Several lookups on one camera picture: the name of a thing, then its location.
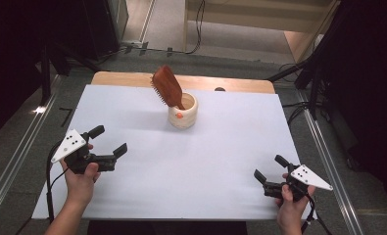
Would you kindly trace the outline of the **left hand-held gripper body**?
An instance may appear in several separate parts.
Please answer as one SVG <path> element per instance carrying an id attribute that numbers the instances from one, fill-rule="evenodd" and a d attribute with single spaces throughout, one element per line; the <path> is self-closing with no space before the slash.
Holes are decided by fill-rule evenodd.
<path id="1" fill-rule="evenodd" d="M 97 156 L 89 152 L 88 141 L 91 138 L 88 132 L 78 133 L 75 129 L 69 130 L 50 158 L 50 162 L 54 164 L 64 160 L 67 167 L 75 174 L 84 174 L 90 163 L 96 163 L 99 166 L 99 172 L 113 171 L 117 162 L 114 155 Z"/>

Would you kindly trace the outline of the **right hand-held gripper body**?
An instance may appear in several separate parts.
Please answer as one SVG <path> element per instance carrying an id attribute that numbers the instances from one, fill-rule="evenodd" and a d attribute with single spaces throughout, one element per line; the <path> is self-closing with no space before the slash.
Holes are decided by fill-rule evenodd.
<path id="1" fill-rule="evenodd" d="M 302 198 L 309 195 L 308 187 L 314 186 L 315 188 L 332 191 L 333 187 L 314 173 L 304 164 L 282 164 L 288 171 L 288 176 L 282 183 L 268 182 L 264 176 L 262 176 L 262 185 L 265 190 L 265 195 L 277 199 L 283 199 L 282 186 L 288 185 L 292 195 L 293 201 L 298 202 Z"/>

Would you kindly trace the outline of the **cream ceramic cup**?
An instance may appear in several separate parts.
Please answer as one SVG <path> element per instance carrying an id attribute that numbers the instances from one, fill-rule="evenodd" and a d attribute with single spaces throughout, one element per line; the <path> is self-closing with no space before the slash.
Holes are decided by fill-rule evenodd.
<path id="1" fill-rule="evenodd" d="M 168 111 L 168 121 L 178 129 L 187 129 L 195 124 L 199 103 L 196 97 L 190 93 L 183 93 L 181 103 L 184 110 L 178 107 L 171 107 Z"/>

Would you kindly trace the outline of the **wooden paddle hairbrush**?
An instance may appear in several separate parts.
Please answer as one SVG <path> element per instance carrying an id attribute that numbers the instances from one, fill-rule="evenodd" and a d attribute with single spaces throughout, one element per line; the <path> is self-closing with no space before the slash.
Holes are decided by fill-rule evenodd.
<path id="1" fill-rule="evenodd" d="M 169 66 L 159 67 L 151 78 L 151 84 L 168 107 L 177 107 L 184 110 L 181 86 Z"/>

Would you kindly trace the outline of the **person's right hand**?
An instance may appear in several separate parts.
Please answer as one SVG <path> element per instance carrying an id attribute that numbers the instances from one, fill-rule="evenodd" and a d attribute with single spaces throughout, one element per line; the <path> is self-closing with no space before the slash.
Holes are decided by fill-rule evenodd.
<path id="1" fill-rule="evenodd" d="M 275 200 L 279 206 L 276 217 L 279 230 L 301 230 L 303 212 L 306 209 L 309 199 L 305 197 L 298 202 L 294 202 L 292 191 L 287 184 L 282 186 L 281 195 L 281 200 Z"/>

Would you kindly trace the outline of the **person's left hand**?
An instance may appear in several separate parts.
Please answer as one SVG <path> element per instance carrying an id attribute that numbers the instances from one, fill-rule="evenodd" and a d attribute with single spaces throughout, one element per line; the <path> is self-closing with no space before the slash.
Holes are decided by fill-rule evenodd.
<path id="1" fill-rule="evenodd" d="M 85 210 L 92 200 L 95 182 L 101 175 L 98 171 L 99 166 L 96 163 L 90 163 L 84 174 L 75 174 L 70 171 L 64 160 L 61 160 L 61 166 L 65 171 L 68 188 L 65 206 Z"/>

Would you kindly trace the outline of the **white table mat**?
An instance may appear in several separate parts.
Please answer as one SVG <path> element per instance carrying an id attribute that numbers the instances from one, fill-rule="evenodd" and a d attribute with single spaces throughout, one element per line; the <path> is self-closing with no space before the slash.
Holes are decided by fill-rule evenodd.
<path id="1" fill-rule="evenodd" d="M 281 181 L 280 155 L 297 164 L 275 94 L 194 91 L 195 124 L 177 129 L 151 88 L 88 85 L 70 126 L 105 128 L 94 153 L 127 152 L 95 184 L 84 215 L 95 219 L 272 219 L 276 205 L 254 172 Z"/>

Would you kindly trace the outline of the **wooden table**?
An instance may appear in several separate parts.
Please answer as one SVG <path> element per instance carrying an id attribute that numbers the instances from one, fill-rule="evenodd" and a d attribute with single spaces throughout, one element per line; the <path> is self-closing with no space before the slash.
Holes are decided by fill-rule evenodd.
<path id="1" fill-rule="evenodd" d="M 147 72 L 99 71 L 94 74 L 91 83 L 94 85 L 150 87 L 152 76 L 151 73 Z M 275 93 L 273 84 L 267 80 L 181 74 L 177 74 L 175 77 L 183 89 L 215 91 L 217 88 L 223 88 L 229 92 Z"/>

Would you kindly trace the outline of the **black metal stand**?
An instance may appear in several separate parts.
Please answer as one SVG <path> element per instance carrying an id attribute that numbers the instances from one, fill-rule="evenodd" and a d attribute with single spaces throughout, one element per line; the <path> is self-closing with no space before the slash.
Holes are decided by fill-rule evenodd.
<path id="1" fill-rule="evenodd" d="M 294 81 L 294 85 L 298 90 L 305 89 L 308 85 L 311 86 L 310 98 L 308 101 L 303 102 L 301 107 L 303 110 L 308 111 L 314 120 L 317 120 L 316 102 L 320 81 L 323 76 L 322 57 L 325 54 L 327 46 L 330 44 L 330 39 L 333 37 L 334 31 L 334 25 L 331 24 L 312 53 L 305 60 L 267 79 L 267 81 L 275 82 L 293 72 L 299 71 L 300 73 Z"/>
<path id="2" fill-rule="evenodd" d="M 40 106 L 46 105 L 52 95 L 51 91 L 51 76 L 50 65 L 53 65 L 55 69 L 64 75 L 70 74 L 70 64 L 66 60 L 66 56 L 72 57 L 78 61 L 84 67 L 90 69 L 93 72 L 98 72 L 101 69 L 89 60 L 79 55 L 73 49 L 56 41 L 43 41 L 38 46 L 40 53 L 40 75 L 41 75 L 41 101 Z"/>

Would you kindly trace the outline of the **person's dark clothing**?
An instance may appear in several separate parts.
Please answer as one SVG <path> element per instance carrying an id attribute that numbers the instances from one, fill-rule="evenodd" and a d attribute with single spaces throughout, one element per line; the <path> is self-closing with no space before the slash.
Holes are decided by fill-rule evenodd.
<path id="1" fill-rule="evenodd" d="M 87 235 L 248 235 L 244 221 L 91 220 Z"/>

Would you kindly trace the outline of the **dark cabinet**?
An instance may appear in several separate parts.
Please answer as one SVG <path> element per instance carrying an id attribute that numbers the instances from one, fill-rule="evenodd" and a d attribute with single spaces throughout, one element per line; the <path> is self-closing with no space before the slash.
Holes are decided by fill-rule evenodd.
<path id="1" fill-rule="evenodd" d="M 98 60 L 119 51 L 129 18 L 126 0 L 82 0 L 88 25 L 85 53 Z"/>

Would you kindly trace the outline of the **beige wooden shelf unit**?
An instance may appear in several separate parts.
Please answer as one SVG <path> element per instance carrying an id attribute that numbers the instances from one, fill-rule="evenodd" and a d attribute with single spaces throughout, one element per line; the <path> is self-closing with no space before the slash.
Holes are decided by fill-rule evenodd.
<path id="1" fill-rule="evenodd" d="M 300 63 L 328 30 L 340 0 L 205 0 L 203 21 L 282 30 Z"/>

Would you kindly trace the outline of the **aluminium floor rail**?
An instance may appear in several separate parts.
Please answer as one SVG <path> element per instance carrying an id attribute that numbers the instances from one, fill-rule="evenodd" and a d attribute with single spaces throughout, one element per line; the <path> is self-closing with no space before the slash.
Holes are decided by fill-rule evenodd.
<path id="1" fill-rule="evenodd" d="M 38 88 L 0 129 L 0 207 L 23 165 L 25 157 L 52 108 L 64 80 L 61 75 L 49 79 L 52 89 L 47 101 L 41 101 Z"/>
<path id="2" fill-rule="evenodd" d="M 323 138 L 318 121 L 313 118 L 309 111 L 304 111 L 305 119 L 314 138 L 314 142 L 328 176 L 339 211 L 342 214 L 350 235 L 364 235 L 362 225 L 359 221 L 355 208 L 343 185 L 343 181 L 337 171 L 332 155 Z"/>

